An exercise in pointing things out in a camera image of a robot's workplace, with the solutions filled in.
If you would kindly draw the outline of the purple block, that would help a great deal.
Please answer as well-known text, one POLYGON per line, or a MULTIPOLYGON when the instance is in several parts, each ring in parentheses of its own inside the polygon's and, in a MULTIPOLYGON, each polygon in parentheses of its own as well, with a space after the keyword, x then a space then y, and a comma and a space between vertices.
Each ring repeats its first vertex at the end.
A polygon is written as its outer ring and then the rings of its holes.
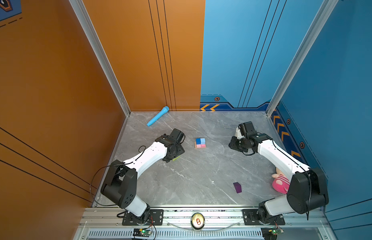
POLYGON ((235 182, 235 183, 233 183, 233 186, 234 186, 235 191, 236 191, 237 194, 239 194, 239 193, 242 192, 242 187, 241 187, 241 184, 240 183, 235 182))

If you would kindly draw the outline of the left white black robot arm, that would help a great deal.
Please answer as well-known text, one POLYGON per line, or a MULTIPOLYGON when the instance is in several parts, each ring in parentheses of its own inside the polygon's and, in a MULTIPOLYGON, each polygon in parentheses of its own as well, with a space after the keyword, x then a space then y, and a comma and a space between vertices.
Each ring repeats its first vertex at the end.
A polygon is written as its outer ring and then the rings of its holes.
POLYGON ((150 217, 150 206, 137 195, 138 179, 156 162, 168 163, 185 153, 184 139, 182 131, 173 129, 170 135, 158 137, 138 155, 123 162, 113 161, 101 186, 101 194, 132 214, 139 224, 145 224, 150 217))

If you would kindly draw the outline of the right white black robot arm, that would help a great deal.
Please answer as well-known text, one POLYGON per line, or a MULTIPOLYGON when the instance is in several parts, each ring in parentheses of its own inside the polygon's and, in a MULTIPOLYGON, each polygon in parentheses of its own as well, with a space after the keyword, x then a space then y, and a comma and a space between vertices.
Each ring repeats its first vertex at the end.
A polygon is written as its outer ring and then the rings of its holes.
POLYGON ((232 150, 248 155, 260 154, 276 167, 274 180, 280 181, 283 195, 258 205, 256 219, 261 224, 274 223, 288 213, 306 214, 329 203, 327 180, 320 168, 298 161, 267 134, 258 133, 252 122, 238 125, 228 145, 232 150))

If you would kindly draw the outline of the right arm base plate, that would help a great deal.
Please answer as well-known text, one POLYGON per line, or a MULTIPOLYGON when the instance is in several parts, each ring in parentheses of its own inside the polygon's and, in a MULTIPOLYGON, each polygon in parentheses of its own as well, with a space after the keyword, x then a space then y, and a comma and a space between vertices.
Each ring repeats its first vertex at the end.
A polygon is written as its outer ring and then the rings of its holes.
POLYGON ((250 225, 279 225, 284 226, 283 215, 271 216, 264 209, 244 209, 242 210, 243 220, 246 226, 250 225))

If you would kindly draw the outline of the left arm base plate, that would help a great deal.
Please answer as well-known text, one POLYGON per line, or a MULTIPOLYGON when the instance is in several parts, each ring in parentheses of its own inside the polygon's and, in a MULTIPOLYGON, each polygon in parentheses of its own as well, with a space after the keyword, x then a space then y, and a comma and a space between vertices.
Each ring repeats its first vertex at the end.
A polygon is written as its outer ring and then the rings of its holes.
POLYGON ((137 217, 131 212, 127 212, 123 217, 123 226, 161 226, 163 224, 164 210, 150 209, 146 210, 142 216, 137 217))

